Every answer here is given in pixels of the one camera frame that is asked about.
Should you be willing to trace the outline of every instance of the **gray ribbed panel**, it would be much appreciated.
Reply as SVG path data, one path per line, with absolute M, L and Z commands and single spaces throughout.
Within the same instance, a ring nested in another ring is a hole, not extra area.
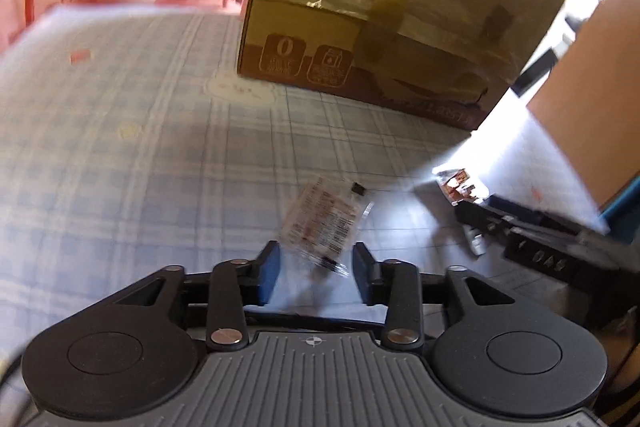
M 311 346 L 310 337 L 322 339 Z M 29 427 L 89 422 L 43 413 Z M 367 333 L 261 333 L 236 353 L 210 355 L 190 386 L 157 409 L 100 427 L 508 427 L 450 398 L 413 355 Z M 586 412 L 536 427 L 596 427 Z

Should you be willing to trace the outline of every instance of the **round black cover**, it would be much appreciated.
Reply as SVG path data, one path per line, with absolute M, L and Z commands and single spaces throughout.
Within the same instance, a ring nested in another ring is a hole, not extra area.
M 108 305 L 35 337 L 22 375 L 39 407 L 107 420 L 164 402 L 189 380 L 197 360 L 190 336 L 155 309 Z
M 607 358 L 580 326 L 528 301 L 475 306 L 436 341 L 432 364 L 463 401 L 510 417 L 548 417 L 586 405 Z

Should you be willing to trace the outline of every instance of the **silver screw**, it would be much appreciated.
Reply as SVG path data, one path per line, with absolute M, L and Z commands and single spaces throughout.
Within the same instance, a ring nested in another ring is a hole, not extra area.
M 418 333 L 414 330 L 405 330 L 404 328 L 391 330 L 386 337 L 394 344 L 411 344 L 419 338 Z
M 221 328 L 211 333 L 211 340 L 216 344 L 237 344 L 242 340 L 242 333 L 233 328 Z

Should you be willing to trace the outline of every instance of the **white crosshair logo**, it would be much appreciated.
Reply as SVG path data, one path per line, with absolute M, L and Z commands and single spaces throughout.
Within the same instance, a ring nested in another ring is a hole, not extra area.
M 309 346 L 317 346 L 318 344 L 322 344 L 324 342 L 324 340 L 322 340 L 320 337 L 307 337 L 305 339 L 305 342 L 309 345 Z

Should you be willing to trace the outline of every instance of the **cardboard box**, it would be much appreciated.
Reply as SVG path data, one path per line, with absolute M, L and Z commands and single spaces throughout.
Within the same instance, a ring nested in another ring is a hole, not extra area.
M 476 129 L 564 0 L 249 0 L 245 76 Z

